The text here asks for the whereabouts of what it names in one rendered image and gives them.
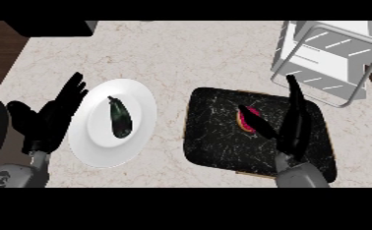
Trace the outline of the black appliance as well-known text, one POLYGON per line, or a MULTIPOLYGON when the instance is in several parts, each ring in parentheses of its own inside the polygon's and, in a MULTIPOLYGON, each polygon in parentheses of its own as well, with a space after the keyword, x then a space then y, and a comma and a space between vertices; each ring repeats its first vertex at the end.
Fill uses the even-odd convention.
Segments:
POLYGON ((98 21, 8 21, 7 24, 26 37, 92 36, 98 21))

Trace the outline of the white round plate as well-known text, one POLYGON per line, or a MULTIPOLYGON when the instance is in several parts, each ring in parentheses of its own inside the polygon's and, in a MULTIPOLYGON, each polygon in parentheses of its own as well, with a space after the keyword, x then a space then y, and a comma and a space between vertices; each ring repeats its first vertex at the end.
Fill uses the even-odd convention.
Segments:
POLYGON ((97 168, 117 167, 141 153, 157 121, 148 87, 132 79, 100 84, 88 93, 69 128, 79 160, 97 168))

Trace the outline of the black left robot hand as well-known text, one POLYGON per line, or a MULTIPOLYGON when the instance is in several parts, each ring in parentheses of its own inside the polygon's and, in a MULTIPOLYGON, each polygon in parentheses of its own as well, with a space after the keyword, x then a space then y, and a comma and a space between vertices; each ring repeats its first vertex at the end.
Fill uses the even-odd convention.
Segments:
POLYGON ((41 111, 35 111, 21 101, 8 103, 14 129, 26 136, 24 154, 36 151, 52 153, 58 149, 88 92, 83 74, 76 72, 55 100, 46 103, 41 111))

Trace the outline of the black marble tray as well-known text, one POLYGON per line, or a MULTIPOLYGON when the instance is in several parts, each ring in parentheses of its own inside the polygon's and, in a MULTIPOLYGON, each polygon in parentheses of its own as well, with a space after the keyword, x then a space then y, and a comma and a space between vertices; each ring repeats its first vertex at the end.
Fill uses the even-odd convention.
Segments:
POLYGON ((238 125, 238 107, 253 108, 278 129, 290 108, 290 98, 213 87, 193 91, 184 151, 187 159, 203 166, 277 176, 277 142, 238 125))

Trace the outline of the dark green eggplant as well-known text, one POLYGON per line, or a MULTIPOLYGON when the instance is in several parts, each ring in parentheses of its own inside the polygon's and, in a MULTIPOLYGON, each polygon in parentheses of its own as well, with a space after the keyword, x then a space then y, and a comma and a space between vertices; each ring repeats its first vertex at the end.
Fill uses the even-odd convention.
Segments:
POLYGON ((134 119, 123 101, 110 96, 113 132, 119 139, 125 139, 134 131, 134 119))

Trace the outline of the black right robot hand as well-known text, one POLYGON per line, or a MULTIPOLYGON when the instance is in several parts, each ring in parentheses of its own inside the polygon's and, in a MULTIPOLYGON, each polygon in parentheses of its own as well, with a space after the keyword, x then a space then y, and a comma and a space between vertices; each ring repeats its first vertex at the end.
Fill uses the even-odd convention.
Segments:
POLYGON ((293 156, 297 161, 305 157, 312 135, 312 117, 308 111, 308 100, 294 75, 287 76, 290 84, 290 109, 280 131, 275 131, 269 122, 252 114, 241 104, 238 110, 250 119, 256 132, 268 139, 277 140, 277 149, 293 156))

